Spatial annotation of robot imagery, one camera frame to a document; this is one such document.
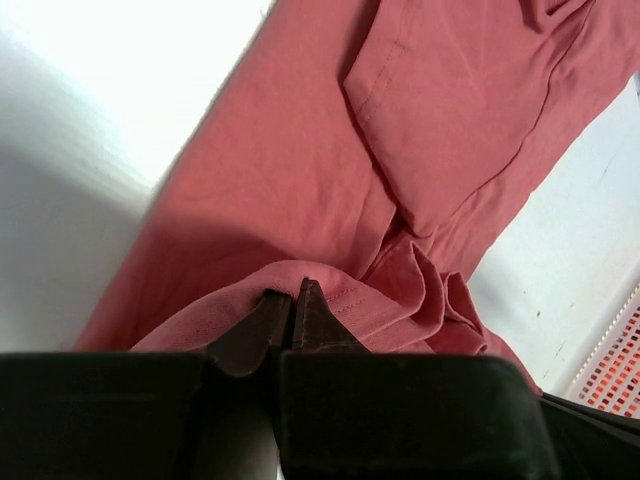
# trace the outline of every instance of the pink t-shirt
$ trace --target pink t-shirt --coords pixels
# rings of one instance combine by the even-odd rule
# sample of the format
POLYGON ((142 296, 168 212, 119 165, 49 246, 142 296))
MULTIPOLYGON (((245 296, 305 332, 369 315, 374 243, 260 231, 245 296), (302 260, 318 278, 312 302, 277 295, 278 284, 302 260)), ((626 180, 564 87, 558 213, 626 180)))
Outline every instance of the pink t-shirt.
POLYGON ((77 349, 196 349, 309 277, 371 350, 517 362, 464 280, 639 65, 636 0, 280 0, 77 349))

